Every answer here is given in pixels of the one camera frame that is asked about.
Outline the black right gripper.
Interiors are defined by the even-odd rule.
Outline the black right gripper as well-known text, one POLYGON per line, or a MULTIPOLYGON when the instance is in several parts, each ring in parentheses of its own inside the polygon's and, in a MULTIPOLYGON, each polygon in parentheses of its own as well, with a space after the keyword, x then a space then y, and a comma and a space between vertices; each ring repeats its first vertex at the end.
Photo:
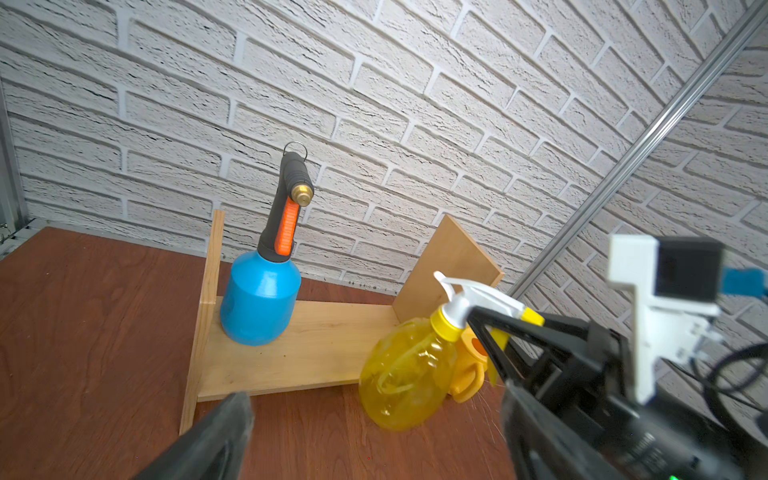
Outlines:
POLYGON ((599 453, 627 455, 636 440, 627 338, 594 322, 543 318, 537 326, 475 307, 468 325, 503 381, 524 388, 599 453))

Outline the blue pressure sprayer bottle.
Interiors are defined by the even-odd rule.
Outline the blue pressure sprayer bottle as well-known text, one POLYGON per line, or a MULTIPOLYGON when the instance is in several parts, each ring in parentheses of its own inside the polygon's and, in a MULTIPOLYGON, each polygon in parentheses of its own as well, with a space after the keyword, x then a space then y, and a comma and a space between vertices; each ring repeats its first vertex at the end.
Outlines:
POLYGON ((314 197, 306 152, 284 150, 277 189, 257 249, 233 263, 220 309, 227 336, 244 345, 276 340, 291 320, 301 274, 291 257, 301 209, 314 197))

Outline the yellow watering can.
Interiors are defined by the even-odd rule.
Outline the yellow watering can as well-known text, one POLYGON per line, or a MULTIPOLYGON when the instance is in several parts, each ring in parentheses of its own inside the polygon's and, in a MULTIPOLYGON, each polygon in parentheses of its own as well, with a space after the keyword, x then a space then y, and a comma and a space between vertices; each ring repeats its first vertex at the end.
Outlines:
POLYGON ((462 332, 456 348, 457 361, 449 387, 449 395, 456 403, 465 403, 477 394, 486 383, 496 386, 499 374, 483 344, 470 327, 462 332))

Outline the yellow spray bottle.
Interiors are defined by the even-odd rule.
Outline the yellow spray bottle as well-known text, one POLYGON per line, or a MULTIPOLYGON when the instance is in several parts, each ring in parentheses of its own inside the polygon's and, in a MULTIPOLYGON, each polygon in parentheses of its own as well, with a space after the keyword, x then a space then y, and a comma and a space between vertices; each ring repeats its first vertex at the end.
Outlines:
POLYGON ((450 278, 440 271, 434 277, 447 301, 429 316, 414 317, 383 337, 360 375, 361 404, 386 430, 405 431, 423 423, 450 396, 456 344, 469 327, 472 308, 485 307, 527 323, 544 324, 539 313, 490 286, 450 278))

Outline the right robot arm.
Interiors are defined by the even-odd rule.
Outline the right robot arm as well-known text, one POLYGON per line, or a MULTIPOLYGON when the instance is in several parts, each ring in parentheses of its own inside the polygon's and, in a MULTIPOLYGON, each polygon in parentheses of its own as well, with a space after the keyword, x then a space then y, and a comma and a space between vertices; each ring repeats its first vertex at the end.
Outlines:
POLYGON ((764 479, 767 448, 658 391, 630 397, 628 339, 548 314, 536 326, 475 307, 468 324, 506 391, 501 420, 519 479, 764 479))

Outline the wooden shelf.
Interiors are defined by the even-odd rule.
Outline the wooden shelf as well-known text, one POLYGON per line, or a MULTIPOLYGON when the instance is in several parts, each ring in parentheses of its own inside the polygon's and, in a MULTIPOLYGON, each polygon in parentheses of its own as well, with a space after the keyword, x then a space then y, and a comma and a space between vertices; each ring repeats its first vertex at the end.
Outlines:
POLYGON ((260 347, 227 337, 219 321, 218 280, 225 214, 215 211, 205 262, 180 433, 193 424, 198 403, 244 391, 250 396, 357 382, 375 343, 396 325, 426 317, 447 297, 436 270, 491 287, 504 273, 453 218, 434 232, 390 305, 298 301, 285 332, 260 347))

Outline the right aluminium corner post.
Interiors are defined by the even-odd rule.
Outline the right aluminium corner post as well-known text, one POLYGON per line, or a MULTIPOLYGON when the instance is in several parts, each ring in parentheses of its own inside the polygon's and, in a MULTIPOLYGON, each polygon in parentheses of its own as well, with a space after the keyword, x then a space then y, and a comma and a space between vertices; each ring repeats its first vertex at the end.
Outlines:
POLYGON ((716 83, 766 23, 767 3, 753 2, 724 39, 531 263, 509 291, 511 296, 517 297, 524 294, 535 283, 716 83))

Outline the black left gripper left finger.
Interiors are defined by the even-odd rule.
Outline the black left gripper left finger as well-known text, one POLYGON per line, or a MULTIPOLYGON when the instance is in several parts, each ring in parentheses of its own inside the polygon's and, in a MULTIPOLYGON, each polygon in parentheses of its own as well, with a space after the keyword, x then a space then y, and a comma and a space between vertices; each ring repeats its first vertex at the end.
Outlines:
POLYGON ((232 393, 136 477, 236 480, 253 425, 250 397, 244 392, 232 393))

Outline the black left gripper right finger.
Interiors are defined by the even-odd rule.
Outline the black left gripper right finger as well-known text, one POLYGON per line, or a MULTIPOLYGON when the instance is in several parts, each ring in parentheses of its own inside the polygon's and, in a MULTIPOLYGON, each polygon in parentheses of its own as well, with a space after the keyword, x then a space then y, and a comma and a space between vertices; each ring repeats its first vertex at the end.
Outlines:
POLYGON ((624 477, 562 420, 514 383, 505 385, 501 422, 518 479, 624 477))

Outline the aluminium corner post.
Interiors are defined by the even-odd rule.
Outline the aluminium corner post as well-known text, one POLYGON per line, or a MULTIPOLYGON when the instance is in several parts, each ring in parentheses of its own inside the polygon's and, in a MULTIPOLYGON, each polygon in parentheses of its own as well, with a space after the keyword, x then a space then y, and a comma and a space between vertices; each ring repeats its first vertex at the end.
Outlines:
POLYGON ((1 88, 1 238, 14 237, 30 223, 13 143, 4 88, 1 88))
POLYGON ((524 294, 535 283, 716 83, 766 23, 767 3, 753 2, 724 39, 531 263, 509 291, 511 296, 517 297, 524 294))

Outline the left aluminium corner post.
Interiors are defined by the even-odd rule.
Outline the left aluminium corner post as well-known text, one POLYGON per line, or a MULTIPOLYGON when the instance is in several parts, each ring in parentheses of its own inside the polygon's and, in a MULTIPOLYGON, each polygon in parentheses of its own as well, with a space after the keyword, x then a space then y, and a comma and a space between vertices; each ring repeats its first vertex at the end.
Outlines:
POLYGON ((13 143, 4 88, 1 88, 1 238, 14 237, 30 223, 13 143))

